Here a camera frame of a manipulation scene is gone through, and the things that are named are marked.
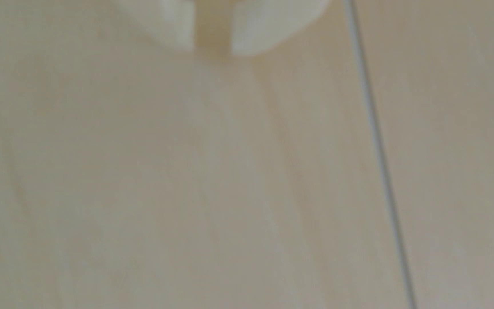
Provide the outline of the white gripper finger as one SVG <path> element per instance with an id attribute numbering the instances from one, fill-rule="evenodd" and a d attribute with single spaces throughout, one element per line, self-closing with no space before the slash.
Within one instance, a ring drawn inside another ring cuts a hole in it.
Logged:
<path id="1" fill-rule="evenodd" d="M 196 5 L 193 1 L 116 1 L 157 43 L 175 51 L 194 51 Z"/>
<path id="2" fill-rule="evenodd" d="M 267 52 L 319 19 L 330 1 L 242 1 L 232 10 L 230 52 L 250 57 Z"/>

